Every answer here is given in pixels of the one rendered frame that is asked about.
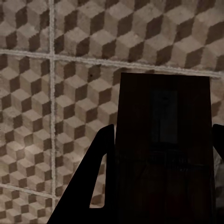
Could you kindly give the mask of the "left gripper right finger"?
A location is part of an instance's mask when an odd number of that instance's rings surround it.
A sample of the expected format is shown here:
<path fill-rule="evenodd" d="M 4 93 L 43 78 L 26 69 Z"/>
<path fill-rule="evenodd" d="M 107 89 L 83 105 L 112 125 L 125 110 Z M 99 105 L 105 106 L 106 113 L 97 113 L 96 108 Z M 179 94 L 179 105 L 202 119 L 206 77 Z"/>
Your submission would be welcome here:
<path fill-rule="evenodd" d="M 224 126 L 214 124 L 212 127 L 213 147 L 224 160 Z"/>

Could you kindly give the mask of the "mousetrap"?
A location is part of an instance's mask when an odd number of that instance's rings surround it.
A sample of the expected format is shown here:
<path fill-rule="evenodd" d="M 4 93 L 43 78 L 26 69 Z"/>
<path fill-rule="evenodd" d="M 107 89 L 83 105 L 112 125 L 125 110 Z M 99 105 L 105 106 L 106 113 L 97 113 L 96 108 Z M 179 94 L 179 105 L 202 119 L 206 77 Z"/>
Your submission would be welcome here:
<path fill-rule="evenodd" d="M 210 77 L 121 72 L 118 224 L 217 224 Z"/>

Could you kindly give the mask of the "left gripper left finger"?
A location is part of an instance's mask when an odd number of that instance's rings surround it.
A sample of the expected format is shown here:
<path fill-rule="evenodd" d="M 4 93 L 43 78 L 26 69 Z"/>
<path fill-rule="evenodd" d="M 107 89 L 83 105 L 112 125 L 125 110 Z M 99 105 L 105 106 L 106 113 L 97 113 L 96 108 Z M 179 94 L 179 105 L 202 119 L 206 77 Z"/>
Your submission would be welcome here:
<path fill-rule="evenodd" d="M 105 154 L 105 205 L 89 208 Z M 47 224 L 118 224 L 114 124 L 98 131 Z"/>

